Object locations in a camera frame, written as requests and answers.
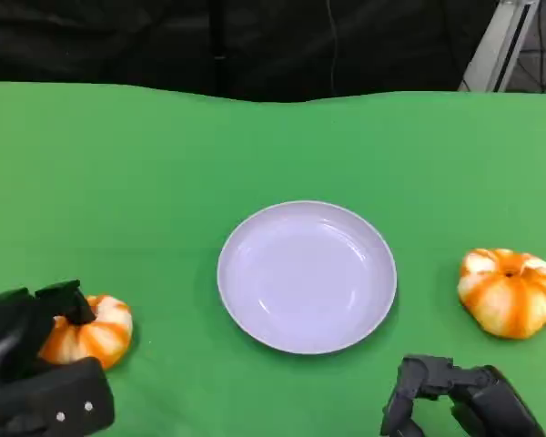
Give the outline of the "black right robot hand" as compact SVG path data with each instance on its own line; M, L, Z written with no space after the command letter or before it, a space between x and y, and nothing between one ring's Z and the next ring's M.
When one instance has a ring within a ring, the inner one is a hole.
M492 365L461 368L453 359L407 355L383 409L381 436L423 436L416 400L451 400L451 415L469 436L543 436L545 431L503 373Z

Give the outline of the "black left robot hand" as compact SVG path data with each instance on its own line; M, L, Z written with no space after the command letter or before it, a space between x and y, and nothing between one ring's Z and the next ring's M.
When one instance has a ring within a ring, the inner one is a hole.
M78 279L52 284L34 293L26 287L0 293L0 383L30 378L58 367L41 356L57 316L78 325L95 320Z

